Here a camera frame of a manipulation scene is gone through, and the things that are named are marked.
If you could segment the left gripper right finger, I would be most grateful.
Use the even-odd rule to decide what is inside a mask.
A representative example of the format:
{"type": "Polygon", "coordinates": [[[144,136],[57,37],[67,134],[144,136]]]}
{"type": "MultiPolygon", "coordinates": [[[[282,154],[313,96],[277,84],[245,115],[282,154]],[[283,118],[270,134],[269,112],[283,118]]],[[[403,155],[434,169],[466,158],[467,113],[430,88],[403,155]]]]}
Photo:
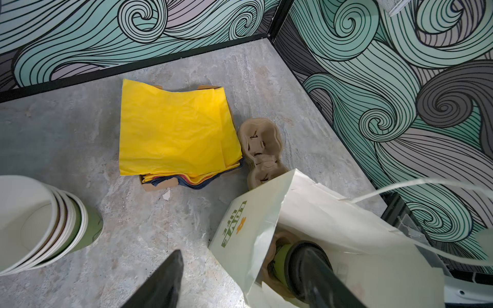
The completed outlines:
{"type": "Polygon", "coordinates": [[[314,273],[308,284],[309,307],[365,307],[329,269],[314,273]]]}

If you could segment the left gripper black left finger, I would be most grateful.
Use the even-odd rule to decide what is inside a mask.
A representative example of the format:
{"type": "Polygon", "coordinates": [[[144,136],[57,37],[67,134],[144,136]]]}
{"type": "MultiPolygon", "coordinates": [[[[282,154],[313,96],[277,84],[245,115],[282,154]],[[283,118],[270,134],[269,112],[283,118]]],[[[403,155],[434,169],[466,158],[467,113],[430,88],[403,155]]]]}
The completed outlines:
{"type": "Polygon", "coordinates": [[[177,307],[183,273],[182,252],[175,250],[122,307],[177,307]]]}

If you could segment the black cup lid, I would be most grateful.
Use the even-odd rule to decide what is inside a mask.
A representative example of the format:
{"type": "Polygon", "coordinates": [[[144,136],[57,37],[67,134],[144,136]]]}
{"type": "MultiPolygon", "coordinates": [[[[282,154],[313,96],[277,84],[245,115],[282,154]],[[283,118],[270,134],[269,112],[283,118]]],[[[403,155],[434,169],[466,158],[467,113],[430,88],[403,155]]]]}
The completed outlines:
{"type": "Polygon", "coordinates": [[[296,299],[309,304],[309,279],[321,270],[333,270],[325,251],[312,241],[298,241],[291,246],[285,259],[285,280],[296,299]]]}

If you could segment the green paper coffee cup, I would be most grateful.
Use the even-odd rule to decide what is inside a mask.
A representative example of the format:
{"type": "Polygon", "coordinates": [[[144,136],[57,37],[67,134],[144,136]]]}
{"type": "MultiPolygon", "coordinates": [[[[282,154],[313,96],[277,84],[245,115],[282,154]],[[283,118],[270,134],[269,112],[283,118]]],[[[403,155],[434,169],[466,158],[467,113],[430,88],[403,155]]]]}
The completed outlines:
{"type": "Polygon", "coordinates": [[[291,255],[294,244],[285,244],[277,247],[273,259],[273,274],[289,290],[292,287],[291,278],[293,277],[291,255]]]}

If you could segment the white paper gift bag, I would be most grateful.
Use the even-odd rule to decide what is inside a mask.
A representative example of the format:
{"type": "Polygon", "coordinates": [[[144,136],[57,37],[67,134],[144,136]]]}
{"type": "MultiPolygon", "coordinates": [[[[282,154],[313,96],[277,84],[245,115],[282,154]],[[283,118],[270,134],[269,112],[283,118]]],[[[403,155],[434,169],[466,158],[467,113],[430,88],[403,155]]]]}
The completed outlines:
{"type": "Polygon", "coordinates": [[[261,267],[277,230],[312,241],[333,273],[366,307],[492,306],[492,287],[448,277],[422,255],[427,246],[292,170],[234,199],[209,250],[250,307],[304,307],[263,282],[261,267]]]}

